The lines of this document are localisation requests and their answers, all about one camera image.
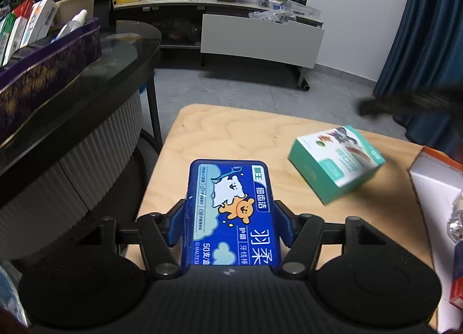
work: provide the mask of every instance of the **blue box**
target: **blue box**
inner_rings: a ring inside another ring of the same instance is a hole
[[[196,160],[190,166],[182,245],[189,265],[270,265],[281,261],[267,166]]]

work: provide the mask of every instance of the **green and white box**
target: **green and white box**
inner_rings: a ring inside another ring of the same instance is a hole
[[[296,138],[288,159],[323,204],[368,181],[386,162],[351,126]]]

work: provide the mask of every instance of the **black base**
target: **black base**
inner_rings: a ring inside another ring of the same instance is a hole
[[[441,297],[432,269],[358,217],[325,223],[273,205],[290,248],[282,263],[190,265],[169,247],[182,236],[184,200],[136,223],[104,218],[86,244],[43,259],[19,296],[43,334],[425,334]],[[146,271],[117,256],[138,244]],[[342,254],[316,270],[323,245]]]

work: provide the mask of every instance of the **drawer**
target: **drawer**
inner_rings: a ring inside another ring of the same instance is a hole
[[[273,23],[203,15],[201,52],[265,59],[313,68],[325,30],[290,21]]]

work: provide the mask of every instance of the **light wood tabletop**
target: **light wood tabletop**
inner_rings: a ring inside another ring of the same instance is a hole
[[[189,167],[196,159],[260,160],[269,168],[274,199],[294,213],[311,213],[334,223],[360,216],[432,267],[427,230],[408,174],[421,146],[362,131],[386,164],[372,180],[324,206],[288,154],[296,137],[334,127],[273,113],[189,105],[180,111],[168,134],[138,215],[166,213],[184,198]],[[324,246],[319,266],[340,252],[338,245]],[[129,246],[127,258],[143,267],[138,246]]]

